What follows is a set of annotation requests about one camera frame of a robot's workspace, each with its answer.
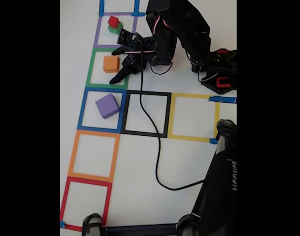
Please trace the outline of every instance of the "purple square outline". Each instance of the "purple square outline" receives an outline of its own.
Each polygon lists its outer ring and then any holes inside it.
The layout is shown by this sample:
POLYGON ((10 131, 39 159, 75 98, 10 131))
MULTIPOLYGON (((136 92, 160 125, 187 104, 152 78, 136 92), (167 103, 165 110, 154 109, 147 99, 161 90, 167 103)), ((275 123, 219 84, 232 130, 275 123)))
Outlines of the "purple square outline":
MULTIPOLYGON (((106 13, 104 13, 104 16, 129 16, 129 15, 131 15, 131 12, 108 12, 108 13, 106 12, 106 13)), ((137 20, 138 20, 138 16, 134 16, 134 25, 132 27, 132 32, 136 31, 137 20)), ((101 29, 101 23, 102 23, 102 16, 99 16, 99 21, 97 23, 97 29, 96 29, 96 33, 95 33, 93 48, 119 48, 120 45, 97 44, 97 41, 99 39, 100 29, 101 29)))

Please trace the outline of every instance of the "blue tape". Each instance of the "blue tape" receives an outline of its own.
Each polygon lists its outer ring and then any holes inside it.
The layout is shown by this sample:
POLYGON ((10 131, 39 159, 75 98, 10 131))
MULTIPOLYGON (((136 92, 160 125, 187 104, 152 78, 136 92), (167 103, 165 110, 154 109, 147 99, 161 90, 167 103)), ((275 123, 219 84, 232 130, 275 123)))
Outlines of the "blue tape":
POLYGON ((99 15, 104 16, 104 0, 100 0, 100 10, 99 15))
POLYGON ((217 141, 217 139, 210 139, 210 143, 211 144, 218 144, 218 141, 217 141))
POLYGON ((131 13, 132 16, 145 16, 145 12, 133 12, 131 13))
POLYGON ((61 227, 61 228, 66 228, 66 224, 65 224, 65 222, 64 222, 64 221, 62 221, 62 220, 60 221, 60 227, 61 227))
POLYGON ((134 12, 139 12, 140 0, 135 0, 135 9, 134 12))
POLYGON ((236 97, 214 96, 214 97, 210 97, 209 101, 237 104, 237 98, 236 97))

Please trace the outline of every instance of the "orange square outline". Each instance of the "orange square outline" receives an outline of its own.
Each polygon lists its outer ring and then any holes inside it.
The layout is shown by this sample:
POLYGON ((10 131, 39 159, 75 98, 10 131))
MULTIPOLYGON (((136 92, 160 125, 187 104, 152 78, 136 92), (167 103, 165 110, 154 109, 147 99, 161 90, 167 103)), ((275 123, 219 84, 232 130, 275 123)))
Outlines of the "orange square outline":
POLYGON ((76 137, 75 137, 75 141, 74 141, 74 145, 73 145, 73 149, 72 149, 71 160, 70 160, 69 169, 68 169, 68 176, 76 177, 76 178, 91 179, 91 180, 99 180, 99 181, 112 183, 113 179, 114 179, 115 166, 116 166, 116 161, 117 161, 119 139, 120 139, 120 134, 116 134, 116 133, 106 133, 106 132, 78 129, 76 132, 76 137), (81 134, 115 138, 115 144, 114 144, 114 150, 112 153, 112 161, 111 161, 109 177, 95 176, 95 175, 88 175, 88 174, 81 174, 81 173, 73 172, 73 167, 75 164, 76 154, 77 154, 77 149, 78 149, 79 138, 80 138, 81 134))

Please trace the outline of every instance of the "purple cube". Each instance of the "purple cube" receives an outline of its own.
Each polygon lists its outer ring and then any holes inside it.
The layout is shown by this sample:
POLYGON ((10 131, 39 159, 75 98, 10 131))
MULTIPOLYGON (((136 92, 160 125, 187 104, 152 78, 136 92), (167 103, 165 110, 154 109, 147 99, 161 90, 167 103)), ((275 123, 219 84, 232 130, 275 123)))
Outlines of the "purple cube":
POLYGON ((116 100, 112 94, 109 94, 100 100, 97 100, 96 106, 99 109, 101 116, 106 119, 120 111, 116 100))

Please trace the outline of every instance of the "yellow square outline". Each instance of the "yellow square outline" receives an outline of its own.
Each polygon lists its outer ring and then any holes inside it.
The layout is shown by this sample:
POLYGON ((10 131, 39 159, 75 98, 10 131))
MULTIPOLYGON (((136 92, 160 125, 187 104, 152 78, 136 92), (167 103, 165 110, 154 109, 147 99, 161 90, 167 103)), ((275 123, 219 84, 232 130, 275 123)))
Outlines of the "yellow square outline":
MULTIPOLYGON (((190 97, 190 98, 204 98, 209 99, 212 95, 203 95, 203 94, 188 94, 188 93, 172 93, 171 94, 171 102, 170 102, 170 112, 169 112, 169 122, 168 122, 168 139, 181 139, 181 140, 189 140, 189 141, 198 141, 198 142, 209 142, 210 138, 206 137, 196 137, 196 136, 187 136, 187 135, 177 135, 173 134, 173 126, 174 126, 174 114, 175 114, 175 105, 177 97, 190 97)), ((215 102, 215 117, 214 117, 214 137, 217 135, 217 122, 219 121, 219 111, 220 111, 220 103, 215 102)))

